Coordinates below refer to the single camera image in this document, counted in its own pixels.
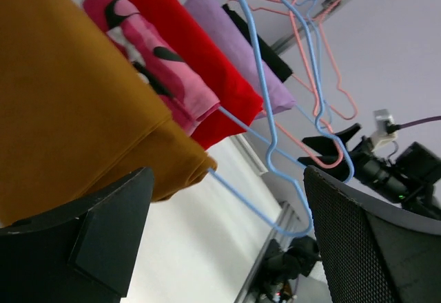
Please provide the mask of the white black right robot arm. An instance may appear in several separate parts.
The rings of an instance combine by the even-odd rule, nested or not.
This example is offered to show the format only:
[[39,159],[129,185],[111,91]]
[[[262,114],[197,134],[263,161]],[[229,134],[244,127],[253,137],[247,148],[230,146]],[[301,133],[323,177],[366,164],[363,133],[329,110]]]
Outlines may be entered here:
[[412,143],[395,161],[374,154],[363,137],[350,152],[355,178],[369,196],[344,183],[349,166],[330,138],[307,137],[318,160],[302,157],[314,237],[283,251],[272,240],[254,288],[259,302],[291,302],[290,282],[324,266],[334,302],[439,302],[440,207],[433,195],[440,159]]

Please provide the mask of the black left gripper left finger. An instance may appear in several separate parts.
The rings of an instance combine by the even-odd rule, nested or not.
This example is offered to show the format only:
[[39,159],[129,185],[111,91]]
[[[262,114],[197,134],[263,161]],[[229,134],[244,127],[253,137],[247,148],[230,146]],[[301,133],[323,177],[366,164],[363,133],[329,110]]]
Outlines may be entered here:
[[153,186],[153,171],[140,168],[2,228],[1,301],[120,302],[130,287]]

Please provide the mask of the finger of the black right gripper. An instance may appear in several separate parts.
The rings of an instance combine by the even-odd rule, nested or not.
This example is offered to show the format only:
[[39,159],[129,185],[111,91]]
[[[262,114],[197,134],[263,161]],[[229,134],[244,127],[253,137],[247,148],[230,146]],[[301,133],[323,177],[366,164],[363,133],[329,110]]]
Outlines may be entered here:
[[[347,129],[335,133],[335,135],[342,141],[347,150],[347,143],[361,130],[361,124],[355,123]],[[311,136],[302,139],[306,146],[318,152],[321,156],[338,156],[338,147],[334,145],[331,138],[325,136]]]
[[350,174],[349,166],[344,158],[333,167],[330,167],[330,165],[338,160],[337,156],[319,156],[318,160],[324,165],[319,165],[311,157],[300,157],[297,159],[301,164],[305,166],[315,166],[339,181],[347,182],[353,178],[354,174]]

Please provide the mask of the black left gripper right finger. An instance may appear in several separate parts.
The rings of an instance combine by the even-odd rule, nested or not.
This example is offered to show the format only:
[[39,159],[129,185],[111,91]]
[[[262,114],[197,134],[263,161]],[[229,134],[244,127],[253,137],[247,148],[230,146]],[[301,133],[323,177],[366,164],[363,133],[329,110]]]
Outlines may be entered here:
[[439,302],[440,221],[309,166],[304,187],[333,302]]

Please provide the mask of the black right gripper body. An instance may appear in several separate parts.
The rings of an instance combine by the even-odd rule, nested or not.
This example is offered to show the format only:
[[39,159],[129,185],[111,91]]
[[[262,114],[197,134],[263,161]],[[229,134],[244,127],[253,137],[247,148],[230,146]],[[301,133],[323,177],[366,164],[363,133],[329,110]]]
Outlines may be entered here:
[[349,152],[354,167],[353,177],[366,186],[378,186],[381,179],[381,162],[373,153],[370,138],[361,141]]

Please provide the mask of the brown trousers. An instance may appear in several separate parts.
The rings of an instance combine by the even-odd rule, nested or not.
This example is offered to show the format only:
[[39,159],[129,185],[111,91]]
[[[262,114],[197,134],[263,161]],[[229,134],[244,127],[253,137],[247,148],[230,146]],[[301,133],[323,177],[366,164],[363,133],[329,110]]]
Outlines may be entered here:
[[71,0],[1,0],[1,224],[141,167],[161,201],[217,164]]

